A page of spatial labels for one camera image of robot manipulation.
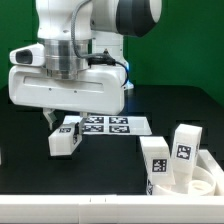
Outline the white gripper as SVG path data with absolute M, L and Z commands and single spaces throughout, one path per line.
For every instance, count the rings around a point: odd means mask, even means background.
M 57 80 L 40 67 L 13 66 L 9 72 L 9 97 L 16 105 L 39 107 L 53 129 L 54 110 L 81 112 L 74 140 L 82 141 L 88 114 L 117 115 L 124 108 L 124 70 L 120 66 L 94 65 L 73 80 Z

